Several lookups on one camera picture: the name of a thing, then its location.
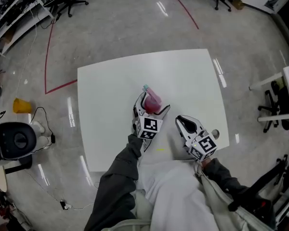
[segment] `white table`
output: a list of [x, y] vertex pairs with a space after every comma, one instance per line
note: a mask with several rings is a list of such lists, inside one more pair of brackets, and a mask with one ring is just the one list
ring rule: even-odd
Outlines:
[[[276, 80], [278, 78], [284, 77], [285, 83], [287, 85], [288, 93], [289, 93], [289, 66], [284, 67], [283, 71], [275, 74], [263, 81], [260, 81], [258, 83], [255, 83], [249, 87], [250, 90], [259, 88], [260, 86], [270, 83], [273, 80]], [[284, 115], [271, 115], [271, 116], [262, 116], [258, 118], [258, 121], [263, 122], [263, 121], [275, 121], [275, 120], [284, 120], [284, 119], [289, 119], [289, 114], [284, 114]]]
[[131, 134], [132, 108], [149, 85], [171, 109], [141, 163], [187, 158], [175, 126], [178, 115], [217, 129], [229, 146], [221, 90], [207, 50], [163, 51], [123, 57], [78, 69], [78, 103], [89, 171], [107, 171]]
[[7, 182], [6, 182], [6, 175], [4, 171], [4, 167], [0, 165], [0, 190], [5, 192], [8, 190]]

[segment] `power plug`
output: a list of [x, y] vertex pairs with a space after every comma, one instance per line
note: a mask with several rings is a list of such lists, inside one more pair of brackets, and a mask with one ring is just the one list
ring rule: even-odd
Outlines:
[[72, 208], [72, 206], [67, 204], [64, 200], [61, 200], [60, 204], [61, 204], [61, 207], [62, 207], [63, 210], [67, 210], [67, 209], [71, 209]]
[[54, 136], [54, 134], [51, 134], [50, 140], [51, 140], [51, 142], [52, 142], [53, 144], [56, 143], [56, 137]]

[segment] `hand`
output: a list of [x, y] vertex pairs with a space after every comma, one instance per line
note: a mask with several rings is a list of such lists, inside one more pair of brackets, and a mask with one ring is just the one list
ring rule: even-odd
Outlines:
[[209, 158], [209, 157], [208, 157], [206, 160], [203, 160], [203, 161], [201, 162], [202, 168], [204, 168], [210, 161], [211, 161], [211, 158]]

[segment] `yellow cup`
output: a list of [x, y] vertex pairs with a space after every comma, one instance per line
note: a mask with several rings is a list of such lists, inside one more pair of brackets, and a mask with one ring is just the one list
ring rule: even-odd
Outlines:
[[31, 104], [27, 101], [24, 101], [19, 98], [15, 98], [13, 103], [13, 111], [14, 113], [31, 113], [32, 107]]

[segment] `gray sleeve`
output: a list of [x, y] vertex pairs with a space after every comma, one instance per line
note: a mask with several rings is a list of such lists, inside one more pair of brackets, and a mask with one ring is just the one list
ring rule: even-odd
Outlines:
[[242, 186], [237, 178], [232, 177], [230, 171], [224, 167], [217, 158], [212, 159], [203, 169], [203, 172], [210, 180], [215, 181], [223, 192], [228, 193], [235, 199], [238, 194], [247, 190], [246, 186]]
[[85, 231], [110, 228], [118, 222], [135, 219], [131, 210], [135, 200], [130, 194], [136, 190], [137, 162], [143, 141], [131, 134], [128, 144], [115, 158], [110, 169], [101, 177], [92, 214]]
[[[203, 168], [203, 172], [210, 180], [215, 181], [223, 192], [230, 194], [234, 200], [240, 198], [248, 189], [248, 187], [242, 186], [237, 178], [232, 177], [230, 171], [224, 167], [217, 158], [212, 159], [212, 161]], [[276, 228], [275, 212], [271, 201], [263, 199], [257, 194], [242, 207], [273, 230]]]

